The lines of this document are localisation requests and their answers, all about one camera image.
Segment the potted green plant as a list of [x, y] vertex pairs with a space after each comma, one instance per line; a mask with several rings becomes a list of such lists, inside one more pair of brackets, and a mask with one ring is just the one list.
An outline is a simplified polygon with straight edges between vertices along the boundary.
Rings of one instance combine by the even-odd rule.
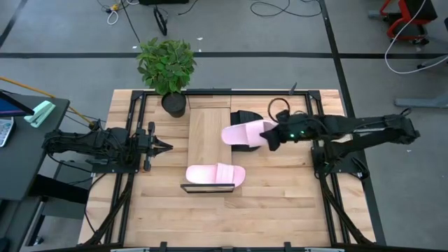
[[190, 84], [197, 65], [190, 44], [183, 40], [158, 42], [153, 38], [141, 43], [140, 49], [137, 70], [143, 83], [162, 97], [162, 108], [171, 117], [182, 117], [187, 105], [182, 89]]

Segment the black desk support beam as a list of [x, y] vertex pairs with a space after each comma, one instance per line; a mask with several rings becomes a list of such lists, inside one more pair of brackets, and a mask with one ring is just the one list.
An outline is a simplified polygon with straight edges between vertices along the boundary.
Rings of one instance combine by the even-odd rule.
[[69, 185], [40, 174], [36, 176], [29, 189], [29, 196], [52, 197], [79, 204], [85, 204], [88, 195], [89, 190], [87, 189]]

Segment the dark tablet screen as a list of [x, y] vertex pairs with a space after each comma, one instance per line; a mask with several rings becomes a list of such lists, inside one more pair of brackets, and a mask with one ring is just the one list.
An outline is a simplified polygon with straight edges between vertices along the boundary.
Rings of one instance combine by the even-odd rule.
[[32, 109], [0, 91], [0, 118], [32, 115]]

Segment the wooden shelf with black frame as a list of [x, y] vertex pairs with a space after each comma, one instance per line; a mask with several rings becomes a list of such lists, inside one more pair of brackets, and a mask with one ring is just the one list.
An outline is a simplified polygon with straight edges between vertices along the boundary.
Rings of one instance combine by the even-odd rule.
[[231, 147], [221, 140], [221, 130], [230, 126], [231, 96], [185, 93], [188, 101], [189, 134], [187, 165], [232, 162]]

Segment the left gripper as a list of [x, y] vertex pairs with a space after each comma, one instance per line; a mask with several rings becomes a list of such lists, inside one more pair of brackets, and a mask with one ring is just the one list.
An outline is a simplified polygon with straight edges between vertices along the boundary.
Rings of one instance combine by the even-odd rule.
[[137, 138], [137, 152], [140, 154], [146, 154], [146, 159], [143, 163], [143, 169], [145, 171], [151, 170], [151, 158], [154, 158], [156, 155], [161, 153], [171, 151], [173, 149], [172, 145], [159, 140], [154, 135], [155, 132], [155, 123], [148, 123], [148, 131], [146, 132], [144, 129], [136, 130], [136, 138]]

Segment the yellow rod with black knob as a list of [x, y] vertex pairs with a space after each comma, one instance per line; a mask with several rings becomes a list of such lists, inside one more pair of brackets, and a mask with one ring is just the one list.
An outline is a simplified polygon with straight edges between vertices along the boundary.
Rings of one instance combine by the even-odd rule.
[[[55, 95], [50, 94], [50, 93], [48, 93], [46, 91], [43, 91], [43, 90], [37, 89], [35, 87], [31, 87], [31, 86], [19, 83], [19, 82], [15, 81], [15, 80], [11, 80], [11, 79], [8, 79], [8, 78], [3, 77], [3, 76], [0, 76], [0, 81], [5, 81], [7, 83], [19, 86], [19, 87], [27, 89], [27, 90], [31, 90], [33, 92], [37, 92], [37, 93], [39, 93], [41, 95], [45, 95], [45, 96], [50, 97], [50, 98], [57, 98]], [[75, 108], [69, 106], [69, 109], [71, 110], [71, 112], [73, 112], [78, 117], [82, 118], [85, 122], [87, 122], [88, 123], [88, 127], [90, 129], [92, 129], [94, 127], [94, 123], [91, 120], [89, 120], [86, 116], [84, 116], [81, 113], [79, 113]]]

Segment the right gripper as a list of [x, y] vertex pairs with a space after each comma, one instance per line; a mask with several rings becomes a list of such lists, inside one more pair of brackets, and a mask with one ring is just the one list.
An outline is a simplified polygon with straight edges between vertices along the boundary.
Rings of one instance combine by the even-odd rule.
[[317, 125], [312, 117], [305, 113], [291, 115], [289, 111], [276, 114], [278, 129], [273, 128], [260, 133], [261, 137], [273, 137], [269, 142], [269, 149], [276, 151], [281, 142], [310, 141], [317, 139]]

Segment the grey calculator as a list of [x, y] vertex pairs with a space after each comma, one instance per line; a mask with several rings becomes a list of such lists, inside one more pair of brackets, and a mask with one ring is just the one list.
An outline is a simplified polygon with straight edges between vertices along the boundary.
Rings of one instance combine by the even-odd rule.
[[14, 117], [0, 118], [0, 148], [3, 148], [7, 144], [8, 138], [14, 129]]

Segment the grey desk foot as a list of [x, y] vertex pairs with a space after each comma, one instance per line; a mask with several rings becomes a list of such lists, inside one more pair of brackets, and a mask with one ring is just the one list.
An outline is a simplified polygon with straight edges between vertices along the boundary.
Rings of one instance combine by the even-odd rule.
[[429, 59], [426, 60], [425, 62], [422, 62], [420, 64], [417, 65], [417, 69], [427, 69], [427, 68], [431, 68], [434, 67], [438, 64], [441, 64], [443, 62], [448, 62], [448, 55], [443, 55], [440, 57], [436, 57], [433, 59]]
[[448, 109], [448, 93], [431, 99], [397, 98], [394, 104], [399, 107]]

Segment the black side desk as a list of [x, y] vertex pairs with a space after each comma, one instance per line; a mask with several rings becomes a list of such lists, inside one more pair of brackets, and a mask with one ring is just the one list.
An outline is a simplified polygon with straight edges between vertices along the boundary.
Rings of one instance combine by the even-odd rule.
[[28, 196], [46, 156], [42, 148], [44, 136], [59, 128], [70, 101], [21, 94], [14, 94], [12, 98], [31, 109], [45, 100], [55, 105], [37, 128], [22, 117], [15, 117], [15, 131], [7, 144], [0, 148], [0, 200], [20, 201]]

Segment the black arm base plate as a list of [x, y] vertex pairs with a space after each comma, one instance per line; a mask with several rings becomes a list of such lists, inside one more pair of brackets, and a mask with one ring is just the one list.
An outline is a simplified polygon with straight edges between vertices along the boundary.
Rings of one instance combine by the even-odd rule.
[[137, 164], [119, 164], [108, 160], [90, 160], [92, 172], [98, 174], [135, 174], [139, 172]]
[[311, 156], [315, 172], [324, 174], [347, 173], [364, 176], [368, 173], [367, 166], [361, 161], [360, 153], [349, 153], [336, 161], [329, 161], [325, 157], [324, 147], [313, 147]]

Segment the red frame stool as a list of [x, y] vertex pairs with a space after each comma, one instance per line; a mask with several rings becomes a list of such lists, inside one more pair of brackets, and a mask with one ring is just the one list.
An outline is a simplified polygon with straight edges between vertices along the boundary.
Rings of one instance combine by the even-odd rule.
[[386, 35], [391, 41], [409, 41], [424, 46], [429, 43], [425, 25], [436, 20], [438, 15], [431, 0], [398, 0], [398, 12], [387, 12], [392, 0], [385, 0], [379, 10], [370, 10], [370, 19], [388, 24]]

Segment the pink rubber slide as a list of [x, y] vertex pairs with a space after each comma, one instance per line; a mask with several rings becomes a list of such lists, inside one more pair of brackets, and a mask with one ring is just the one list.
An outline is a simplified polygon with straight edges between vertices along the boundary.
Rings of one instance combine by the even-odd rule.
[[269, 120], [255, 120], [238, 125], [226, 127], [221, 132], [221, 139], [227, 145], [247, 145], [258, 147], [267, 145], [267, 140], [261, 137], [261, 133], [272, 130], [278, 125]]
[[192, 165], [186, 169], [186, 179], [196, 184], [234, 184], [240, 186], [246, 178], [243, 167], [216, 163], [213, 165]]

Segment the mint green stapler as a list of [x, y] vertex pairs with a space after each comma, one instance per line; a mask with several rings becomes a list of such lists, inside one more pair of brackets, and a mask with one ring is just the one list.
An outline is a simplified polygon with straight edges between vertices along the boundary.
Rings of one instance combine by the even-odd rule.
[[43, 121], [51, 114], [53, 109], [56, 107], [50, 101], [42, 101], [38, 106], [33, 109], [33, 115], [27, 115], [24, 120], [28, 122], [32, 127], [38, 128], [43, 123]]

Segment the black aluminium table frame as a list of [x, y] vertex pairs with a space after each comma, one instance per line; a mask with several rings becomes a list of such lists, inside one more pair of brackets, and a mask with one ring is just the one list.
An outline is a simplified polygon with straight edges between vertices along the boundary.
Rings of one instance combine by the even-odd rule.
[[[230, 95], [230, 113], [252, 111], [267, 117], [286, 107], [308, 113], [343, 112], [336, 90], [190, 90], [194, 95]], [[115, 90], [109, 127], [134, 131], [155, 123], [155, 134], [174, 148], [152, 160], [151, 170], [108, 174], [92, 189], [80, 242], [93, 235], [126, 182], [130, 199], [102, 239], [113, 252], [298, 252], [314, 247], [354, 245], [356, 240], [323, 196], [315, 177], [312, 143], [287, 143], [249, 153], [232, 152], [245, 168], [244, 182], [196, 184], [186, 179], [189, 122], [173, 118], [152, 90]]]

